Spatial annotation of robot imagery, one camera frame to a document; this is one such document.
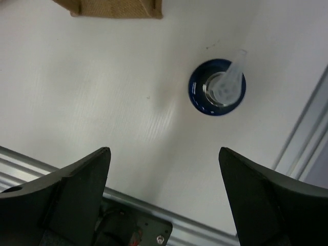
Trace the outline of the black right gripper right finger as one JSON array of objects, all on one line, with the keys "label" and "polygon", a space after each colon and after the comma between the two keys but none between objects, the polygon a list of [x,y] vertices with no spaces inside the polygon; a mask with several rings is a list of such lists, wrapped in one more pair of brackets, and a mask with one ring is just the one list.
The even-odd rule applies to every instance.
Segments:
[{"label": "black right gripper right finger", "polygon": [[226,147],[218,161],[240,245],[327,245],[327,189]]}]

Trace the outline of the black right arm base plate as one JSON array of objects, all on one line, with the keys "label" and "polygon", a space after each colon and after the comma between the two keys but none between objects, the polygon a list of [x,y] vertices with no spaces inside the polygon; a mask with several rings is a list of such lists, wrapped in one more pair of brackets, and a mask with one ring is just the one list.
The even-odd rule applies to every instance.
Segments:
[{"label": "black right arm base plate", "polygon": [[166,245],[172,230],[169,221],[103,198],[92,245]]}]

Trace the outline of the orange bottle with blue cap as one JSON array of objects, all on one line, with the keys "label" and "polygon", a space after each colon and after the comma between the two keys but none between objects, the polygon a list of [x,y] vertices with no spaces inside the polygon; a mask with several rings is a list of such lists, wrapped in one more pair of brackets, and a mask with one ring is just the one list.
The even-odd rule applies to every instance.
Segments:
[{"label": "orange bottle with blue cap", "polygon": [[191,74],[188,94],[201,113],[222,116],[242,102],[246,92],[244,66],[247,51],[240,49],[233,61],[217,58],[205,61]]}]

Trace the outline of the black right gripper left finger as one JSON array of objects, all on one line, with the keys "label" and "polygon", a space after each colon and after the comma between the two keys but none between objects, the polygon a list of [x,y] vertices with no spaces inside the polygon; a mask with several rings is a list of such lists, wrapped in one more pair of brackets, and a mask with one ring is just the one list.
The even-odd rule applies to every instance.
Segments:
[{"label": "black right gripper left finger", "polygon": [[90,245],[111,161],[102,147],[79,161],[1,192],[1,245]]}]

